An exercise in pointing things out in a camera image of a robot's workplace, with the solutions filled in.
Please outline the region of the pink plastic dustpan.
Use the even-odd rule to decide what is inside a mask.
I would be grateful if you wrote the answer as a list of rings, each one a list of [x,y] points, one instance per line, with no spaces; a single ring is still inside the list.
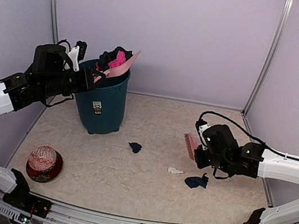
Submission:
[[[139,52],[133,54],[133,56],[129,60],[127,60],[123,65],[121,65],[117,68],[112,68],[112,69],[108,69],[106,71],[101,71],[101,72],[106,74],[107,79],[121,76],[122,74],[125,74],[130,69],[130,67],[133,65],[134,61],[138,58],[138,56],[141,52],[142,51],[139,51]]]

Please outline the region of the pink plastic hand brush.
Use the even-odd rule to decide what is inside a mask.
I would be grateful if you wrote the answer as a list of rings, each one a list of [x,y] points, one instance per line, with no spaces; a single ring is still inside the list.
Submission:
[[[184,134],[184,140],[185,140],[185,143],[186,143],[189,158],[194,161],[195,160],[195,155],[194,155],[195,150],[198,147],[197,142],[196,142],[194,136],[190,133]]]

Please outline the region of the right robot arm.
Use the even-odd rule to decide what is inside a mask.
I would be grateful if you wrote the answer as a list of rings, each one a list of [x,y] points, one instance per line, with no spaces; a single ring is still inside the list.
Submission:
[[[190,146],[191,158],[199,168],[212,167],[227,177],[277,179],[299,184],[299,157],[270,150],[265,145],[249,142],[238,145],[229,126],[195,124],[201,145]],[[260,208],[250,215],[246,224],[299,223],[299,199],[272,208]]]

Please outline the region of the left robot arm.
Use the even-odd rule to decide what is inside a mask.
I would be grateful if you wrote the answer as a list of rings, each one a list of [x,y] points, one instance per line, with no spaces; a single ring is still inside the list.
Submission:
[[[72,59],[64,46],[39,45],[26,72],[0,79],[0,115],[36,102],[46,104],[49,97],[93,90],[98,81],[108,77],[108,71],[79,67],[78,60]],[[28,208],[33,203],[25,177],[19,171],[0,166],[0,190],[10,193],[20,208]]]

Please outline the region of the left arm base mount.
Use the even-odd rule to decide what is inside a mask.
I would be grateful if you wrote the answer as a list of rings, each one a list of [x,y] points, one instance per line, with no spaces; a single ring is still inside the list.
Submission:
[[[2,200],[15,208],[30,213],[30,215],[45,219],[52,202],[31,194],[28,182],[20,171],[12,168],[11,172],[15,177],[16,187],[11,192],[5,193]]]

